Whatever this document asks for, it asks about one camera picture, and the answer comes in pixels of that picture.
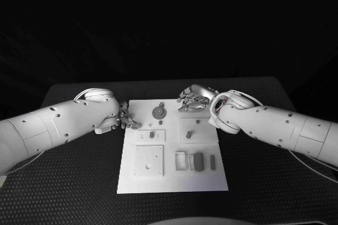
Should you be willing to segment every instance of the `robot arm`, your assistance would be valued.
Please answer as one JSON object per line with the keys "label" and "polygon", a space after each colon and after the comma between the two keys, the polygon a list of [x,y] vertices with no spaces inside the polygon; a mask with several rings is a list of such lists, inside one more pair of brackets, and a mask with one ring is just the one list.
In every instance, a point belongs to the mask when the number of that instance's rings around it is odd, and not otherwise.
{"label": "robot arm", "polygon": [[25,159],[75,140],[92,130],[98,134],[117,128],[120,121],[137,129],[127,102],[113,92],[95,89],[85,100],[71,100],[0,121],[0,175]]}
{"label": "robot arm", "polygon": [[190,86],[190,92],[186,90],[179,97],[179,102],[186,97],[180,112],[190,111],[190,106],[193,111],[196,106],[202,111],[210,104],[209,122],[216,128],[230,134],[238,134],[242,129],[252,138],[338,166],[337,123],[269,106],[256,107],[236,91],[219,93],[205,88],[215,96],[189,103],[202,89],[199,86],[194,91],[194,87],[196,85]]}

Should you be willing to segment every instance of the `table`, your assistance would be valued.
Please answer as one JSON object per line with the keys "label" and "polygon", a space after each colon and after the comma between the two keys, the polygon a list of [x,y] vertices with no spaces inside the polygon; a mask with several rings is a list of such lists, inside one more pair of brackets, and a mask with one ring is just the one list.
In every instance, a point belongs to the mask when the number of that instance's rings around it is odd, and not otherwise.
{"label": "table", "polygon": [[[173,99],[193,83],[251,94],[265,105],[295,111],[274,77],[55,85],[42,106],[72,100],[87,88],[118,99]],[[2,224],[148,224],[212,216],[256,224],[322,221],[338,224],[338,184],[315,174],[291,153],[217,130],[229,192],[117,194],[125,130],[94,132],[49,150],[6,180]],[[321,173],[333,172],[298,154]]]}

